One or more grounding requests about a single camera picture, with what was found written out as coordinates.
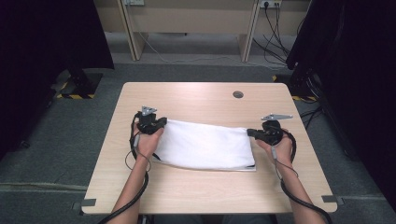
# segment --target black curtain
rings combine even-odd
[[[92,0],[0,3],[0,158],[18,146],[69,67],[114,68]]]
[[[346,1],[340,46],[318,74],[347,138],[396,211],[396,2]]]

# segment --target gray carpet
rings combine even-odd
[[[104,77],[92,100],[55,99],[32,132],[31,146],[9,152],[0,161],[0,223],[100,220],[82,217],[76,208],[90,182],[123,83],[272,82],[272,75],[279,73],[255,66],[171,64],[116,64],[115,70],[100,71]],[[318,106],[295,104],[300,113]],[[396,223],[396,214],[364,166],[345,156],[325,115],[313,119],[308,135],[333,193],[345,201],[332,214],[333,222]],[[290,214],[277,217],[279,223],[291,223]]]

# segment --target white cloth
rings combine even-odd
[[[255,170],[245,128],[169,119],[155,151],[161,162],[204,170]]]

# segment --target person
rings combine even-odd
[[[134,129],[135,129],[134,134],[137,134],[138,132],[137,128]],[[140,134],[140,140],[137,146],[139,153],[137,153],[136,161],[134,163],[134,168],[132,169],[126,181],[124,188],[122,189],[120,197],[118,198],[116,204],[114,205],[113,212],[117,211],[125,204],[127,204],[129,201],[131,201],[132,198],[141,189],[142,183],[144,181],[146,169],[149,165],[148,159],[156,150],[162,134],[163,134],[163,128],[159,129],[156,133],[152,135]],[[263,142],[262,140],[256,140],[256,143],[258,146],[260,146],[265,150],[265,152],[268,155],[268,158],[271,160],[273,164],[275,164],[276,161],[273,159],[273,154],[271,151],[272,147],[266,144],[265,142]],[[304,189],[303,184],[301,183],[298,176],[292,169],[292,163],[290,160],[291,140],[284,134],[282,140],[275,146],[275,149],[276,149],[277,160],[281,162],[280,164],[276,165],[276,168],[279,171],[280,175],[282,176],[288,191],[297,198],[305,202],[312,203],[308,194]],[[107,223],[111,223],[111,224],[137,223],[138,215],[139,215],[139,203],[140,200],[137,201],[130,208],[125,210],[123,213],[119,214],[118,216],[108,221]],[[290,200],[290,205],[293,212],[295,223],[297,224],[325,223],[321,215],[315,212],[314,210],[306,208],[292,200]],[[168,221],[168,223],[175,223],[174,221],[172,221],[172,216],[168,216],[168,217],[171,218],[171,221]],[[196,216],[182,216],[182,218],[186,218],[186,217],[191,218],[191,223],[200,223],[199,220],[197,221]],[[265,220],[268,220],[268,218],[266,218],[265,215],[225,216],[223,219],[223,223],[230,223],[230,224],[248,223],[247,220],[249,220],[249,223],[268,223],[265,222]],[[187,223],[187,221],[186,219],[184,219],[181,220],[181,222],[179,223]]]

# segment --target electrical socket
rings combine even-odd
[[[145,0],[123,0],[125,6],[143,6]]]
[[[265,6],[264,6],[265,2],[268,2],[268,8],[275,8],[276,4],[277,4],[277,7],[280,7],[280,5],[282,4],[282,0],[271,0],[271,1],[262,0],[262,4],[260,5],[260,7],[265,8]]]

